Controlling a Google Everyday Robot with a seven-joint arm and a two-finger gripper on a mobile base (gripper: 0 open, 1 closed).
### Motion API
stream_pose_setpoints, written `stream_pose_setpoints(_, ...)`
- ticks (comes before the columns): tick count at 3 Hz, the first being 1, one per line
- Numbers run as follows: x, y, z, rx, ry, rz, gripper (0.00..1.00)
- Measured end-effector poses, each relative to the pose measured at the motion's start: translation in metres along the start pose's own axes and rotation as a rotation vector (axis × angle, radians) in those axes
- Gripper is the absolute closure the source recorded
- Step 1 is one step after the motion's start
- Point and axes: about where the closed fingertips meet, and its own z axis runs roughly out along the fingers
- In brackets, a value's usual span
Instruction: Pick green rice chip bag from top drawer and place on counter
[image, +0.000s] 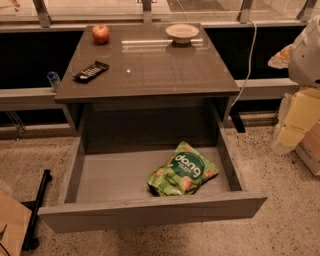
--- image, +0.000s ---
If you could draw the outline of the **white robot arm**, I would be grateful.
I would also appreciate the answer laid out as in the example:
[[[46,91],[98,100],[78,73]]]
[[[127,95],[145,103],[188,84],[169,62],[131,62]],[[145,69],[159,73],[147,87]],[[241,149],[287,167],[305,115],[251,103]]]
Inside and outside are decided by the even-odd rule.
[[[320,87],[320,15],[314,16],[293,42],[288,73],[299,85]]]

